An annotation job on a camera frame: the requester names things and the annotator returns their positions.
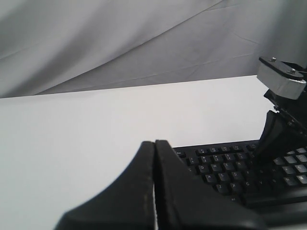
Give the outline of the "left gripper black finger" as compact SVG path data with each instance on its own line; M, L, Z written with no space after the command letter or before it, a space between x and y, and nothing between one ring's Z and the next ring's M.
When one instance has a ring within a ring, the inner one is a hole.
M136 155L104 191L67 211L58 230L153 230L154 143L141 143Z
M255 212L193 175L166 140L155 142L155 204L161 230L263 230Z

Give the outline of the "black typing left gripper finger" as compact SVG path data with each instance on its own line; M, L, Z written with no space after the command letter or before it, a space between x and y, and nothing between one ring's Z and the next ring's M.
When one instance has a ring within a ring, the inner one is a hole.
M280 113L268 111L264 130L254 151L254 163L257 166L267 165L293 147L294 130Z

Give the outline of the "black fabric-covered gripper body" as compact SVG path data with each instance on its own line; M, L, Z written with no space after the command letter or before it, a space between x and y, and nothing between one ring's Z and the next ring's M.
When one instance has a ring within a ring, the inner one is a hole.
M307 71L295 63L284 62L292 68L299 70L307 80ZM270 89L264 97L274 106L273 112L280 113L294 130L292 135L293 147L291 150L305 147L307 145L307 86L296 100L283 98L274 94Z

